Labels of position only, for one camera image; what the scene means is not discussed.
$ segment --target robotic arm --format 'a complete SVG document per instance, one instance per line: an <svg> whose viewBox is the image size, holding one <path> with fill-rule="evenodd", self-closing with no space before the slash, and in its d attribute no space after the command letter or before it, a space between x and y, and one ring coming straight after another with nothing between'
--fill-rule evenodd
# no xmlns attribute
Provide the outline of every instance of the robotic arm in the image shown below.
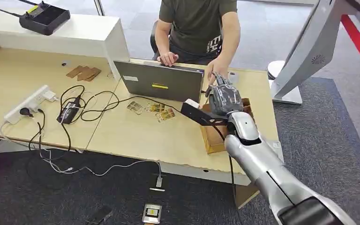
<svg viewBox="0 0 360 225"><path fill-rule="evenodd" d="M311 190L294 177L275 151L260 135L253 118L241 112L239 92L220 75L217 86L206 95L212 113L193 107L187 101L182 114L203 126L226 125L225 149L255 184L280 225L355 225L332 200Z"/></svg>
<svg viewBox="0 0 360 225"><path fill-rule="evenodd" d="M336 203L305 186L284 167L249 114L233 112L228 123L235 134L225 138L225 149L268 201L278 224L355 225Z"/></svg>

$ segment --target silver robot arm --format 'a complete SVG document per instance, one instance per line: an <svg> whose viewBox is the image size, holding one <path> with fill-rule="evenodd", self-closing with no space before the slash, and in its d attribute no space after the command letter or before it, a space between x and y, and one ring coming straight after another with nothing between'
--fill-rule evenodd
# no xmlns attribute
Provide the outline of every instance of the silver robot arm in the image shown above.
<svg viewBox="0 0 360 225"><path fill-rule="evenodd" d="M284 167L249 114L233 112L228 123L235 134L225 138L225 149L258 187L278 224L356 224L336 203L308 188Z"/></svg>

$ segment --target yellow label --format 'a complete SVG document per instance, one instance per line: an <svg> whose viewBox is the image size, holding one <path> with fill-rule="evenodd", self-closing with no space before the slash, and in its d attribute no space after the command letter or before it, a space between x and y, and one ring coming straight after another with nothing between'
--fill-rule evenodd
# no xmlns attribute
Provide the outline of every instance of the yellow label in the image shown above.
<svg viewBox="0 0 360 225"><path fill-rule="evenodd" d="M154 88L169 89L169 87L166 87L166 86L163 86L163 85L152 84L152 86L153 86Z"/></svg>
<svg viewBox="0 0 360 225"><path fill-rule="evenodd" d="M158 215L158 210L154 210L154 209L147 209L147 215L150 215L150 216L157 216L157 215Z"/></svg>
<svg viewBox="0 0 360 225"><path fill-rule="evenodd" d="M34 11L34 10L37 9L37 8L38 8L38 5L30 8L30 9L27 11L27 13L31 13L32 11Z"/></svg>

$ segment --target olive green t-shirt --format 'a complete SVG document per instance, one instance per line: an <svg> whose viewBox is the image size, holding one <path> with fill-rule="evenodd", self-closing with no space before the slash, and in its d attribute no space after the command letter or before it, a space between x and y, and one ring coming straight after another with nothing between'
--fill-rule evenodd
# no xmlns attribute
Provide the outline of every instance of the olive green t-shirt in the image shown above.
<svg viewBox="0 0 360 225"><path fill-rule="evenodd" d="M171 42L194 54L213 53L221 43L221 16L237 12L236 0L162 0L159 19L173 23Z"/></svg>

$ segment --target man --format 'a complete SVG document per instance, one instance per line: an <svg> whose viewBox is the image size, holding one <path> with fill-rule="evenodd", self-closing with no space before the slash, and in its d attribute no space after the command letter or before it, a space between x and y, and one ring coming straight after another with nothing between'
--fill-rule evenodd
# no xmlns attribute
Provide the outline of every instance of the man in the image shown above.
<svg viewBox="0 0 360 225"><path fill-rule="evenodd" d="M162 0L155 41L154 58L166 66L175 62L208 65L205 74L211 83L212 71L227 76L240 42L237 1Z"/></svg>

